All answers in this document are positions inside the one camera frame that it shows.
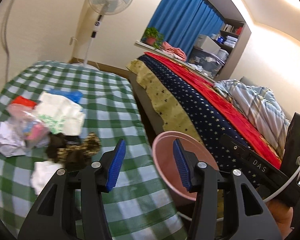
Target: plaid blanket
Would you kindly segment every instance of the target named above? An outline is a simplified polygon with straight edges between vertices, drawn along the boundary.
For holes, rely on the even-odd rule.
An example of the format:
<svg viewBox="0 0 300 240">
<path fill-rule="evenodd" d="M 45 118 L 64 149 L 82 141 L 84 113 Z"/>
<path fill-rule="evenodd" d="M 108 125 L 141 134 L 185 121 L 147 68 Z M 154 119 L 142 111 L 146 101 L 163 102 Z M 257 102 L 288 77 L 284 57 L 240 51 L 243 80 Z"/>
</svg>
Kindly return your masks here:
<svg viewBox="0 0 300 240">
<path fill-rule="evenodd" d="M 186 238 L 169 193 L 150 155 L 150 147 L 129 82 L 115 74 L 84 69 L 66 63 L 44 61 L 21 72 L 0 93 L 0 122 L 7 120 L 6 106 L 17 95 L 36 101 L 44 90 L 79 90 L 86 114 L 81 137 L 95 132 L 102 153 L 113 150 L 119 138 L 127 152 L 116 187 L 103 194 L 109 228 L 114 239 Z M 0 218 L 17 236 L 33 202 L 30 176 L 34 162 L 47 158 L 44 148 L 26 156 L 5 158 L 0 154 Z M 77 232 L 82 223 L 77 221 Z"/>
<path fill-rule="evenodd" d="M 246 86 L 237 80 L 219 81 L 213 88 L 257 128 L 282 159 L 290 121 L 285 118 L 273 92 L 266 87 Z"/>
</svg>

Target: curtain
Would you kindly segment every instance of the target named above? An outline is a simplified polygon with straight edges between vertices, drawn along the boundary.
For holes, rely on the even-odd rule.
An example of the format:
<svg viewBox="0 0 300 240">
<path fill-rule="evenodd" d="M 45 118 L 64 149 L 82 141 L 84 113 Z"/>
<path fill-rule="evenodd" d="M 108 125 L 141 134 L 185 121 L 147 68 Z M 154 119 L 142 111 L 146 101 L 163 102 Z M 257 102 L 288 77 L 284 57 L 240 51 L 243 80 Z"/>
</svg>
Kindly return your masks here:
<svg viewBox="0 0 300 240">
<path fill-rule="evenodd" d="M 219 33 L 223 17 L 207 0 L 162 0 L 148 27 L 189 56 L 199 34 Z"/>
</svg>

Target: yellow fabric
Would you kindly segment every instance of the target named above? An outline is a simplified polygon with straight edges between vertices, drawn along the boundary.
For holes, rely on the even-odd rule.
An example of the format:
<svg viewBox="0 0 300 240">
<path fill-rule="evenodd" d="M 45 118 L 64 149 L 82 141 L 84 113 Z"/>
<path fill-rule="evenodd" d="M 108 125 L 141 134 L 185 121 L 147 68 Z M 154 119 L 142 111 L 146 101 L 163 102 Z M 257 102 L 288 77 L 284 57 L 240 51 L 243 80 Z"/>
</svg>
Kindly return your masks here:
<svg viewBox="0 0 300 240">
<path fill-rule="evenodd" d="M 187 113 L 151 70 L 137 59 L 127 68 L 137 75 L 137 83 L 146 90 L 153 109 L 163 120 L 163 130 L 185 133 L 204 145 Z"/>
</svg>

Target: window sill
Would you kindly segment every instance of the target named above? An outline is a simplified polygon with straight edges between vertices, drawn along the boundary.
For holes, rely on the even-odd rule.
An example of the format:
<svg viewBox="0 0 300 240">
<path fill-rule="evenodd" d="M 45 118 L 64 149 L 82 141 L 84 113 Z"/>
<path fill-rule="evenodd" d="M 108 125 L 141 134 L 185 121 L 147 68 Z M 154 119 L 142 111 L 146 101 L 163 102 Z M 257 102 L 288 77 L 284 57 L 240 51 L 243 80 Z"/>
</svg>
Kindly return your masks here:
<svg viewBox="0 0 300 240">
<path fill-rule="evenodd" d="M 181 60 L 179 60 L 179 59 L 177 59 L 177 58 L 175 58 L 175 57 L 173 57 L 173 56 L 171 56 L 171 55 L 169 55 L 169 54 L 163 52 L 162 50 L 155 49 L 154 47 L 151 47 L 151 46 L 149 46 L 149 45 L 147 45 L 147 44 L 145 44 L 145 43 L 143 43 L 143 42 L 141 42 L 141 41 L 136 41 L 136 42 L 135 42 L 135 46 L 138 46 L 138 47 L 141 47 L 141 46 L 142 46 L 142 47 L 144 47 L 144 48 L 147 48 L 149 51 L 156 52 L 157 54 L 160 54 L 160 55 L 163 55 L 163 56 L 168 57 L 168 58 L 170 58 L 170 59 L 173 59 L 174 61 L 178 62 L 179 64 L 182 64 L 183 66 L 185 66 L 185 67 L 187 67 L 187 68 L 190 68 L 190 69 L 194 70 L 195 73 L 197 73 L 197 74 L 199 74 L 200 76 L 202 76 L 202 77 L 208 79 L 210 82 L 215 83 L 215 81 L 214 81 L 212 78 L 203 75 L 201 72 L 197 71 L 194 67 L 192 67 L 192 66 L 190 66 L 189 64 L 187 64 L 187 63 L 185 63 L 185 62 L 183 62 L 183 61 L 181 61 Z"/>
</svg>

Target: fan pole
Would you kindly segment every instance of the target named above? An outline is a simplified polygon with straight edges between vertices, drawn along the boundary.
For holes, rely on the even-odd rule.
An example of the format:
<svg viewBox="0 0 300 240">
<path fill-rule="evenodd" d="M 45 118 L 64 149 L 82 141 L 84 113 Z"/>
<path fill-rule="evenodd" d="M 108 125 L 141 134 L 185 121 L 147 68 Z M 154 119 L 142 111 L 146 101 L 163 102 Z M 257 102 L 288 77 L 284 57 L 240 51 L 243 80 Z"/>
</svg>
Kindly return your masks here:
<svg viewBox="0 0 300 240">
<path fill-rule="evenodd" d="M 91 33 L 91 40 L 90 40 L 90 43 L 88 45 L 88 48 L 87 48 L 87 52 L 86 52 L 86 57 L 84 58 L 84 62 L 83 62 L 83 66 L 86 67 L 87 66 L 87 62 L 88 62 L 88 55 L 89 55 L 89 51 L 90 51 L 90 48 L 91 48 L 91 45 L 93 43 L 93 40 L 94 38 L 96 37 L 97 35 L 97 32 L 100 28 L 100 24 L 101 24 L 101 20 L 103 19 L 103 15 L 100 14 L 98 16 L 98 19 L 97 21 L 94 23 L 94 27 L 93 27 L 93 31 Z"/>
</svg>

